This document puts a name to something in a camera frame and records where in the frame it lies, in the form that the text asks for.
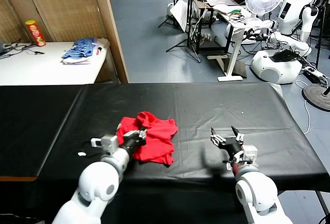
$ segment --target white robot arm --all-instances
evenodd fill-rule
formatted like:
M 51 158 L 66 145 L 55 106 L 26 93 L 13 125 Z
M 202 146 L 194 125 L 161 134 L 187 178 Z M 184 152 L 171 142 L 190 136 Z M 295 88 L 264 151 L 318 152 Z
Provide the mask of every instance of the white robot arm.
M 117 136 L 92 139 L 92 146 L 102 148 L 105 154 L 82 172 L 78 189 L 61 207 L 53 224 L 101 224 L 104 209 L 114 199 L 135 148 L 145 145 L 145 137 L 146 129 L 141 129 L 125 134 L 121 146 Z
M 223 138 L 211 129 L 211 141 L 229 154 L 224 161 L 232 166 L 236 195 L 243 205 L 249 224 L 292 224 L 285 215 L 277 197 L 273 180 L 261 173 L 255 163 L 258 150 L 255 146 L 243 145 L 244 134 L 232 127 L 235 138 Z
M 286 50 L 293 50 L 301 56 L 307 56 L 311 52 L 310 46 L 306 42 L 299 41 L 292 37 L 284 36 L 280 32 L 273 32 L 269 36 L 269 41 L 278 44 Z

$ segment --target white desk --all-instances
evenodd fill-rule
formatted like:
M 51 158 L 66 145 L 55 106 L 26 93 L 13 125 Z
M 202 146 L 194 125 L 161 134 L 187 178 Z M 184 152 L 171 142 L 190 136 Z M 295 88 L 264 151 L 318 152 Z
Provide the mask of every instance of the white desk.
M 227 56 L 207 56 L 207 59 L 215 59 L 220 65 L 220 68 L 224 72 L 225 76 L 218 77 L 219 82 L 226 82 L 226 81 L 241 81 L 243 78 L 241 76 L 232 76 L 233 69 L 237 60 L 237 56 L 239 53 L 239 49 L 241 47 L 241 43 L 243 40 L 244 30 L 246 28 L 253 28 L 254 26 L 251 26 L 249 24 L 244 24 L 244 21 L 241 22 L 233 22 L 230 19 L 230 16 L 224 15 L 221 12 L 219 12 L 220 15 L 234 28 L 232 41 L 235 41 L 235 46 L 233 49 L 233 52 L 229 59 L 229 64 L 227 70 L 225 70 L 223 59 L 227 58 Z M 245 10 L 241 7 L 241 14 L 245 16 L 245 18 L 248 18 L 251 16 L 251 13 Z
M 86 65 L 64 65 L 61 56 L 73 45 L 73 42 L 49 42 L 43 47 L 32 47 L 32 51 L 44 52 L 35 55 L 23 51 L 17 55 L 0 59 L 0 85 L 84 85 L 93 84 L 100 69 L 107 61 L 112 80 L 117 82 L 109 41 L 98 39 L 102 48 L 99 55 L 93 55 L 91 63 Z

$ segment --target folded clothes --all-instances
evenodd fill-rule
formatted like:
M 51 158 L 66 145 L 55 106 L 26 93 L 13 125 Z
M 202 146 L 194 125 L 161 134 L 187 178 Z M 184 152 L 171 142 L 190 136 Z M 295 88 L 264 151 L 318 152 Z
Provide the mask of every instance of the folded clothes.
M 133 158 L 143 162 L 171 165 L 174 152 L 171 138 L 178 131 L 174 119 L 161 120 L 146 111 L 140 112 L 136 118 L 124 117 L 117 131 L 119 144 L 124 142 L 124 134 L 141 127 L 147 128 L 146 145 L 137 148 Z
M 75 41 L 73 47 L 67 51 L 62 58 L 80 59 L 93 55 L 93 49 L 96 46 L 96 38 L 82 38 Z

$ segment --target wooden wall panel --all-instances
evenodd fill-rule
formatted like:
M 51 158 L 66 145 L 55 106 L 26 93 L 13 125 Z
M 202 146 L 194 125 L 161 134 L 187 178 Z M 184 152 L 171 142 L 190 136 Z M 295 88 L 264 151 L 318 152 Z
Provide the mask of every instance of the wooden wall panel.
M 97 0 L 97 2 L 98 6 L 100 7 L 100 13 L 103 19 L 107 38 L 110 42 L 113 61 L 117 70 L 119 80 L 122 83 L 129 83 L 127 68 L 124 60 L 122 47 L 120 45 L 119 35 L 116 23 L 114 21 L 110 0 Z
M 4 42 L 13 42 L 25 37 L 22 25 L 13 15 L 7 1 L 0 0 L 0 39 Z
M 54 41 L 105 37 L 96 0 L 34 0 Z
M 43 23 L 35 4 L 33 3 L 33 0 L 10 0 L 12 3 L 12 6 L 14 7 L 18 17 L 20 18 L 20 21 L 22 24 L 25 23 L 27 20 L 36 20 L 38 23 L 38 26 L 41 30 L 42 35 L 44 36 L 46 42 L 52 42 L 53 40 L 49 36 L 49 33 L 45 27 L 45 24 Z

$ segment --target red t-shirt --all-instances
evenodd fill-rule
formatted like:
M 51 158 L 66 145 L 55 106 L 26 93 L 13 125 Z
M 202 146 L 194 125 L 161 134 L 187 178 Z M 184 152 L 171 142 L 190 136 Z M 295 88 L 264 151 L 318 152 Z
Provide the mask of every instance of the red t-shirt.
M 136 118 L 124 117 L 117 131 L 119 144 L 124 143 L 124 134 L 141 127 L 147 128 L 146 145 L 137 148 L 133 158 L 143 162 L 171 165 L 174 152 L 171 138 L 178 131 L 174 119 L 160 120 L 146 111 L 140 112 Z

